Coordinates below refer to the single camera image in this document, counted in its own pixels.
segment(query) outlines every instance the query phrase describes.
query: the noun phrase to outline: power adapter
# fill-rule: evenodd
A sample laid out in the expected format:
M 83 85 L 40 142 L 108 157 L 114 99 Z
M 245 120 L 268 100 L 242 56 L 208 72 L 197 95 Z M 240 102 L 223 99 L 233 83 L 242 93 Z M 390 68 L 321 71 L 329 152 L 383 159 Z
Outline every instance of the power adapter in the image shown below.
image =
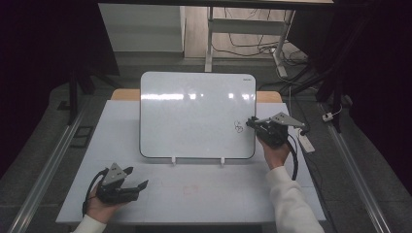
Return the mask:
M 328 122 L 333 119 L 333 114 L 328 113 L 328 114 L 322 115 L 322 119 L 324 120 L 324 122 Z

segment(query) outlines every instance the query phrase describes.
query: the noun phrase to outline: person's left hand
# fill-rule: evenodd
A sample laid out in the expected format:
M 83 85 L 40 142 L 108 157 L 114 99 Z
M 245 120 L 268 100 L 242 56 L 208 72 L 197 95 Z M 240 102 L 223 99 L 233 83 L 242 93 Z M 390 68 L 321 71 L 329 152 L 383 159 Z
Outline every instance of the person's left hand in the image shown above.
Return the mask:
M 100 221 L 101 223 L 107 224 L 109 219 L 112 215 L 116 212 L 116 210 L 127 203 L 120 203 L 120 204 L 105 204 L 99 200 L 96 196 L 98 184 L 94 187 L 93 191 L 88 196 L 88 205 L 86 214 L 92 217 L 95 220 Z

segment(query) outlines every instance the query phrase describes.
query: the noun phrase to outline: sleeve cuff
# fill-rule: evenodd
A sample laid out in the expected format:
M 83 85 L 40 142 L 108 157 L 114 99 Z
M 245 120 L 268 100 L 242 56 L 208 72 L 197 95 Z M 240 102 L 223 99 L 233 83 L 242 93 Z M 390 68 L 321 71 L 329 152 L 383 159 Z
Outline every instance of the sleeve cuff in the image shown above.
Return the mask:
M 106 228 L 106 224 L 101 223 L 88 215 L 85 215 L 82 222 L 76 228 L 76 232 L 101 233 Z
M 288 183 L 292 181 L 291 177 L 286 171 L 285 166 L 272 169 L 266 174 L 266 179 L 269 182 L 270 186 L 275 186 L 279 183 Z

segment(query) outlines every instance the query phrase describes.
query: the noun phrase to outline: white sleeve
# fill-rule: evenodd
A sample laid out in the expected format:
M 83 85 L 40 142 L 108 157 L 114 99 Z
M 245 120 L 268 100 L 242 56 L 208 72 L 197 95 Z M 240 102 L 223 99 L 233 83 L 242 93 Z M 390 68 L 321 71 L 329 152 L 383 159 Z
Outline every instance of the white sleeve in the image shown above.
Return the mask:
M 270 200 L 275 208 L 276 228 L 279 233 L 324 232 L 300 190 L 284 166 L 266 174 L 270 185 Z
M 102 233 L 105 228 L 106 224 L 85 215 L 73 233 Z

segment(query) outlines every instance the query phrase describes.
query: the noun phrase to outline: hand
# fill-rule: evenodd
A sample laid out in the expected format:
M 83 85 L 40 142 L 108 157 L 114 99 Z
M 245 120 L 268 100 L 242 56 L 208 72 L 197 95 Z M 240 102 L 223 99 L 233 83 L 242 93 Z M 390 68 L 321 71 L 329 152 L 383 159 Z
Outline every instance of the hand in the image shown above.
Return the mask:
M 257 139 L 263 146 L 264 158 L 266 159 L 266 163 L 269 165 L 270 170 L 285 165 L 285 161 L 291 152 L 288 145 L 283 144 L 277 149 L 273 149 L 259 137 L 257 137 Z
M 99 200 L 98 197 L 96 197 L 97 186 L 98 184 L 94 187 L 93 191 L 88 196 L 89 199 L 86 214 L 93 219 L 100 221 L 101 223 L 107 224 L 115 211 L 127 203 L 114 205 L 104 204 Z

